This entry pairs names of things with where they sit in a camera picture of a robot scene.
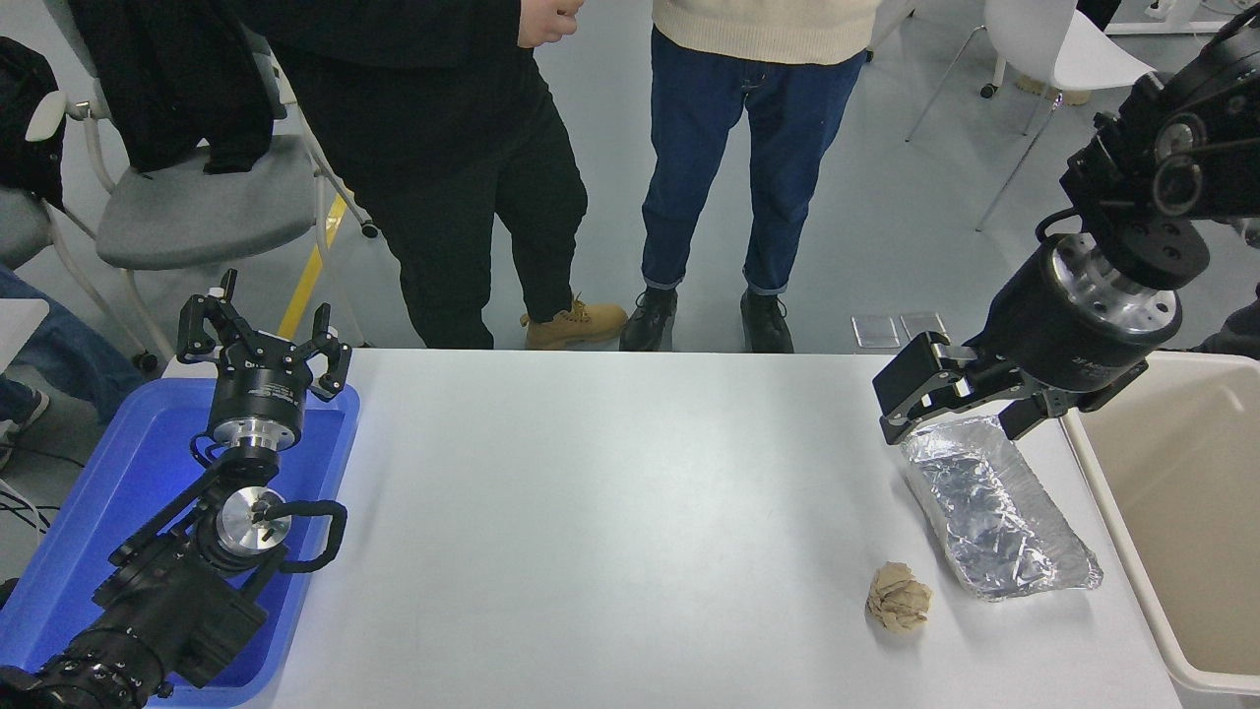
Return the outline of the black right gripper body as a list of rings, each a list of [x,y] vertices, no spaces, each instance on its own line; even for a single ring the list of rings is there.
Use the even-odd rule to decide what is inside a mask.
[[[973,345],[1052,389],[1100,390],[1173,337],[1179,297],[1121,275],[1092,242],[1045,242],[992,301]]]

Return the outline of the person's left hand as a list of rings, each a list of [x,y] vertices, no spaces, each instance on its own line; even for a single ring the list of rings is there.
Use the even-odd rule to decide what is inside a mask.
[[[525,49],[558,43],[580,28],[582,0],[523,0],[519,3],[517,45]]]

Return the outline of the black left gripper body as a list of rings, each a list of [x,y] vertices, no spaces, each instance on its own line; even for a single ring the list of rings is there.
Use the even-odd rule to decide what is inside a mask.
[[[255,345],[237,340],[220,348],[208,428],[257,419],[300,429],[312,375],[296,349],[294,343],[268,335]]]

